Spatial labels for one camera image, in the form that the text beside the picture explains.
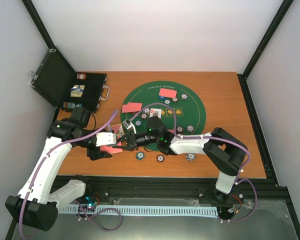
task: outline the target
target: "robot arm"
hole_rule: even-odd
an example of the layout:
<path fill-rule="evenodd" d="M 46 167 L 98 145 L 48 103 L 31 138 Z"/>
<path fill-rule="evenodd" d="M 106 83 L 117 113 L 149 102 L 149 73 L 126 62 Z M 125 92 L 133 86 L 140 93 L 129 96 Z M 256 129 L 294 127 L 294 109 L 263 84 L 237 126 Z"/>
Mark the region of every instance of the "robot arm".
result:
<path fill-rule="evenodd" d="M 219 169 L 219 176 L 215 185 L 215 198 L 218 201 L 225 201 L 232 190 L 240 167 L 245 159 L 246 153 L 229 143 L 209 139 L 207 137 L 217 137 L 239 144 L 243 148 L 247 147 L 238 139 L 230 135 L 222 128 L 215 128 L 212 132 L 202 135 L 181 135 L 175 136 L 167 131 L 166 125 L 157 116 L 150 117 L 147 121 L 147 132 L 132 132 L 134 128 L 129 121 L 123 123 L 131 132 L 122 136 L 118 141 L 126 141 L 124 150 L 133 151 L 138 147 L 146 146 L 150 143 L 156 143 L 157 149 L 165 155 L 178 155 L 184 153 L 205 154 L 214 165 Z"/>
<path fill-rule="evenodd" d="M 99 132 L 87 139 L 63 144 L 48 155 L 48 152 L 58 144 L 91 133 L 91 130 L 84 129 L 88 125 L 90 114 L 84 108 L 76 107 L 70 118 L 57 120 L 51 124 L 43 152 L 31 176 L 18 195 L 9 196 L 5 202 L 6 208 L 17 222 L 19 222 L 21 206 L 27 193 L 29 195 L 23 215 L 23 224 L 44 231 L 53 226 L 60 210 L 85 194 L 86 181 L 81 179 L 70 180 L 65 186 L 50 194 L 59 168 L 73 147 L 87 148 L 87 156 L 91 160 L 111 157 L 109 153 L 100 151 L 100 146 L 117 144 L 117 136 L 111 132 Z M 37 175 L 31 187 L 30 183 L 36 172 Z"/>

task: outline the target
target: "wooden table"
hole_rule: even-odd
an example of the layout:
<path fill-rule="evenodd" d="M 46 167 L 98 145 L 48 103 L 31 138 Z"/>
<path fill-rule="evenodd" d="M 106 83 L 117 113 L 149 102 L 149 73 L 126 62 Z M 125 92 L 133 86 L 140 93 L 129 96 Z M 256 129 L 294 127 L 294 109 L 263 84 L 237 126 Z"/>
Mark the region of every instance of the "wooden table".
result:
<path fill-rule="evenodd" d="M 103 125 L 111 113 L 121 110 L 125 97 L 136 87 L 151 81 L 174 81 L 192 89 L 202 100 L 206 110 L 204 133 L 221 127 L 243 142 L 251 153 L 251 161 L 240 175 L 246 178 L 266 178 L 239 80 L 235 72 L 107 72 L 109 99 L 102 101 L 96 114 L 97 127 Z M 70 113 L 60 111 L 58 119 Z M 112 125 L 120 123 L 120 114 Z M 88 129 L 92 129 L 91 117 Z M 206 155 L 196 155 L 194 161 L 187 161 L 184 154 L 165 156 L 157 162 L 158 152 L 146 152 L 143 160 L 136 160 L 136 151 L 116 153 L 112 158 L 91 161 L 87 150 L 75 147 L 67 155 L 59 175 L 86 176 L 143 176 L 143 177 L 187 177 L 217 178 L 219 170 Z"/>

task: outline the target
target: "green felt poker mat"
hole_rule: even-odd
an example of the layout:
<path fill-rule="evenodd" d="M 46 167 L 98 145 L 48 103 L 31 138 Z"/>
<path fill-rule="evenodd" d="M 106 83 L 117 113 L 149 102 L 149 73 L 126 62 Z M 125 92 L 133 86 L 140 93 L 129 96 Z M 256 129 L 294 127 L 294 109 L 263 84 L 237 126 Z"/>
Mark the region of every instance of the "green felt poker mat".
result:
<path fill-rule="evenodd" d="M 160 99 L 159 92 L 161 88 L 172 89 L 177 91 L 176 97 L 177 102 L 172 102 L 171 98 Z M 181 98 L 182 94 L 186 94 L 187 99 L 183 100 Z M 202 103 L 198 95 L 186 87 L 183 84 L 176 83 L 173 81 L 152 81 L 146 84 L 140 85 L 130 92 L 123 101 L 123 105 L 132 102 L 132 103 L 142 103 L 142 107 L 145 107 L 148 104 L 153 103 L 165 103 L 165 100 L 169 99 L 169 106 L 175 111 L 176 114 L 176 125 L 183 127 L 184 135 L 198 135 L 201 134 L 204 130 L 206 124 L 206 110 L 205 106 Z M 161 120 L 166 124 L 168 130 L 174 128 L 174 116 L 172 111 L 167 109 L 162 105 L 153 105 L 150 107 L 155 109 L 161 109 L 162 115 Z M 133 113 L 121 113 L 120 118 L 121 122 L 126 119 L 130 119 L 133 116 Z M 136 126 L 136 121 L 141 121 L 141 126 L 136 126 L 137 133 L 147 131 L 147 119 L 141 119 L 141 114 L 133 120 L 133 124 Z M 194 131 L 189 133 L 187 132 L 187 126 L 192 125 Z M 151 144 L 146 147 L 149 150 L 155 150 L 156 145 Z"/>

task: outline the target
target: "white backdrop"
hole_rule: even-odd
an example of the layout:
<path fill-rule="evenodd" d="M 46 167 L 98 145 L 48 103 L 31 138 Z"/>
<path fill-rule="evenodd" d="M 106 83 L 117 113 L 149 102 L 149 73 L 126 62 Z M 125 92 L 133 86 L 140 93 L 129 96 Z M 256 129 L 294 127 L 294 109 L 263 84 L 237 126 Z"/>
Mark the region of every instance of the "white backdrop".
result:
<path fill-rule="evenodd" d="M 30 88 L 48 48 L 20 0 L 0 0 L 0 240 L 12 217 L 5 207 L 33 171 L 54 108 Z"/>
<path fill-rule="evenodd" d="M 77 71 L 242 73 L 282 0 L 33 0 Z"/>
<path fill-rule="evenodd" d="M 300 222 L 300 0 L 247 79 L 275 172 Z"/>

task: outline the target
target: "black aluminum frame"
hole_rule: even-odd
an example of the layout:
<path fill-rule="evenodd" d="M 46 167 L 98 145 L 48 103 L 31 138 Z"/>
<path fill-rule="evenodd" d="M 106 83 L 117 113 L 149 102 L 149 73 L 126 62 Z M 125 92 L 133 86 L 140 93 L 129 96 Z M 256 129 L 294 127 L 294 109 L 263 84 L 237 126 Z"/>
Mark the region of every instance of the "black aluminum frame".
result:
<path fill-rule="evenodd" d="M 266 173 L 266 179 L 252 179 L 258 193 L 258 199 L 263 200 L 284 200 L 288 207 L 294 229 L 300 239 L 300 224 L 296 215 L 292 200 L 287 187 L 279 186 L 278 179 L 271 161 L 267 144 L 260 126 L 256 109 L 251 98 L 247 84 L 247 78 L 259 60 L 261 54 L 271 40 L 273 34 L 284 18 L 294 0 L 283 0 L 276 15 L 270 23 L 251 60 L 242 74 L 238 74 L 242 94 L 246 108 L 252 123 L 253 132 L 261 155 L 262 163 Z M 22 0 L 32 20 L 38 28 L 42 38 L 49 49 L 55 45 L 44 26 L 35 6 L 31 0 Z M 59 110 L 55 111 L 53 120 L 57 119 Z M 52 186 L 52 192 L 64 186 L 72 176 L 57 176 Z M 178 198 L 194 199 L 199 198 L 201 189 L 211 187 L 216 183 L 215 178 L 158 178 L 158 177 L 97 177 L 92 176 L 90 185 L 99 193 L 102 202 L 108 202 L 112 198 Z M 253 199 L 254 193 L 248 183 L 240 184 L 241 193 L 246 199 Z M 12 220 L 6 240 L 13 237 L 17 223 Z"/>

